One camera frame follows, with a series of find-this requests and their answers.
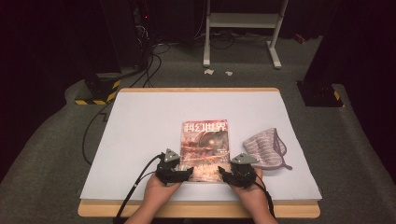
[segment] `black equipment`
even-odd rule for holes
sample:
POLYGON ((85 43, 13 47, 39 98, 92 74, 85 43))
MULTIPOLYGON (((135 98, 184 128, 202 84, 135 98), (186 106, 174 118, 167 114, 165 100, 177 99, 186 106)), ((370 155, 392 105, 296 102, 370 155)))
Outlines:
POLYGON ((186 171, 176 171, 175 167, 180 163, 180 157, 176 152, 171 149, 166 149, 166 153, 160 155, 160 163, 157 165, 157 171, 155 175, 163 182, 165 185, 168 183, 179 183, 183 181, 188 181, 190 175, 192 175, 193 167, 186 171))
POLYGON ((242 153, 231 160, 232 173, 226 172, 219 166, 223 181, 244 189, 248 188, 256 180, 256 172, 250 165, 253 162, 257 162, 257 160, 248 154, 242 153))

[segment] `white stand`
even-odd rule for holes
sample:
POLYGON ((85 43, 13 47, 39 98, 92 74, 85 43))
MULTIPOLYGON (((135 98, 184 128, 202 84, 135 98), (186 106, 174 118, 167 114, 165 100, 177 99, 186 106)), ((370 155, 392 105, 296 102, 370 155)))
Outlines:
POLYGON ((237 28, 273 28, 271 41, 267 42, 271 58, 276 69, 281 68, 277 57, 275 43, 279 35, 280 26, 285 16, 289 0, 283 0, 278 14, 245 14, 245 13, 211 13, 210 0, 207 0, 206 31, 204 49, 204 67, 210 66, 210 27, 237 27, 237 28))

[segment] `white paper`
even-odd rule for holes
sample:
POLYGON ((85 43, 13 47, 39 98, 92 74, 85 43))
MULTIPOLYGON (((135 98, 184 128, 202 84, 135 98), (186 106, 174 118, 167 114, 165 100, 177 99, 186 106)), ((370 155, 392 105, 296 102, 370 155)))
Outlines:
MULTIPOLYGON (((231 158, 246 152, 243 141, 276 128, 292 170, 264 171, 274 201, 320 200, 303 150, 278 91, 120 92, 107 122, 81 199, 123 200, 146 164, 171 148, 180 151, 185 120, 227 119, 231 158)), ((148 172, 156 170, 156 160, 148 172)), ((146 177, 132 200, 142 200, 146 177)), ((173 201, 236 201, 224 183, 183 183, 173 201)))

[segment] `crumpled cloth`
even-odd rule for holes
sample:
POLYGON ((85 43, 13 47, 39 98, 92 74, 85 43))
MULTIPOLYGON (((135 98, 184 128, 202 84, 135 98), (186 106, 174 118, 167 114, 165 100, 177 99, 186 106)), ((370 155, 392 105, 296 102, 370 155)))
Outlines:
POLYGON ((285 163, 283 156, 287 152, 285 144, 277 135, 276 128, 271 128, 258 133, 243 142, 243 146, 250 156, 259 160, 252 166, 263 170, 275 170, 285 167, 291 170, 292 167, 285 163))

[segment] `magazine cover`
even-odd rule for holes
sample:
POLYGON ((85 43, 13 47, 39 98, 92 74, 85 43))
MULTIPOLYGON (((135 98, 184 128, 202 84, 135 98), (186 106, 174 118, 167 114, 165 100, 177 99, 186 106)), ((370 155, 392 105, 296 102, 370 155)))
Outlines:
POLYGON ((230 149, 226 119, 184 121, 180 170, 194 167, 189 181, 222 182, 218 166, 230 172, 230 149))

